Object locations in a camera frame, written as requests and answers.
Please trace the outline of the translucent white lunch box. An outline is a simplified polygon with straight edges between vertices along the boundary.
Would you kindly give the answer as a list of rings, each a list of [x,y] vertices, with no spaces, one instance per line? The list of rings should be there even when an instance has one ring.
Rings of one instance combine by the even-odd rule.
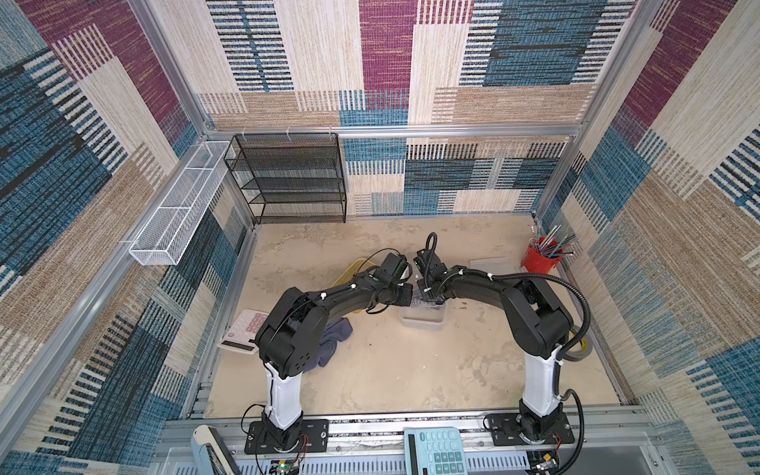
[[[438,331],[445,325],[447,305],[414,300],[409,307],[402,307],[399,312],[400,322],[404,327]]]

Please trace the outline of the translucent lunch box lid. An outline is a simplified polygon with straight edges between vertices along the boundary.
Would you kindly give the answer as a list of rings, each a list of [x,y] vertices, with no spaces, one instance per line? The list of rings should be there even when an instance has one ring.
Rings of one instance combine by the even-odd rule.
[[[493,274],[508,274],[519,270],[516,263],[508,257],[473,259],[469,267]]]

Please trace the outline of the grey striped cloth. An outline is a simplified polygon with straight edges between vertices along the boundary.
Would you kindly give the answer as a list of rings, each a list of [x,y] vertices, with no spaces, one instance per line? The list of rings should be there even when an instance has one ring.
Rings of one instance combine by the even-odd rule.
[[[430,297],[420,290],[413,293],[412,308],[439,309],[444,306],[445,300],[441,300],[441,298]]]

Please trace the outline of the yellow lunch box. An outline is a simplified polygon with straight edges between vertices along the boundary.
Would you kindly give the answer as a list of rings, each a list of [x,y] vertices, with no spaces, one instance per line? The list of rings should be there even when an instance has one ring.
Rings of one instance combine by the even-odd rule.
[[[370,260],[356,259],[332,285],[338,302],[330,309],[330,317],[372,310],[378,305],[380,281],[374,276],[376,265]]]

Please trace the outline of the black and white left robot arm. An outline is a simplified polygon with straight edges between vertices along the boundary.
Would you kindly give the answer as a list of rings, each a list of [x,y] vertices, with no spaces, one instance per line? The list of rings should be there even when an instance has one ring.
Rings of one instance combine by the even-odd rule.
[[[291,451],[306,441],[302,374],[318,360],[328,324],[378,305],[410,306],[413,286],[409,274],[407,257],[389,251],[380,265],[356,273],[347,283],[312,292],[292,287],[282,294],[255,337],[266,371],[267,401],[260,434],[254,435],[253,441],[277,451]]]

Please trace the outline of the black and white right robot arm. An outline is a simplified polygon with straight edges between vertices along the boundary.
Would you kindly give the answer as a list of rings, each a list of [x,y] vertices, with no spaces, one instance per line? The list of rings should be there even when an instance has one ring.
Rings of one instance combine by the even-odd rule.
[[[507,429],[528,445],[575,435],[563,411],[571,392],[559,393],[562,364],[589,331],[592,312],[586,297],[569,282],[543,273],[492,274],[446,266],[431,249],[414,258],[418,285],[433,300],[469,299],[504,311],[513,339],[526,357],[524,394]]]

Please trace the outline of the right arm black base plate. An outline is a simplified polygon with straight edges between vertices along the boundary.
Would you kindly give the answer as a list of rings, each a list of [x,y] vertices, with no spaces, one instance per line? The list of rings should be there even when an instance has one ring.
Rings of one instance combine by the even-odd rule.
[[[496,447],[556,445],[555,437],[559,437],[561,445],[576,443],[568,417],[562,412],[543,418],[520,413],[490,414],[486,417],[486,427]]]

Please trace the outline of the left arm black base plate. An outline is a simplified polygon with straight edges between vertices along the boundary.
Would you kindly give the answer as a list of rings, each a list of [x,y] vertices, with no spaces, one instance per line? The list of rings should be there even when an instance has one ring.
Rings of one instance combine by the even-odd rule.
[[[326,452],[329,429],[327,419],[298,419],[288,429],[269,421],[254,421],[247,426],[243,450],[246,455]]]

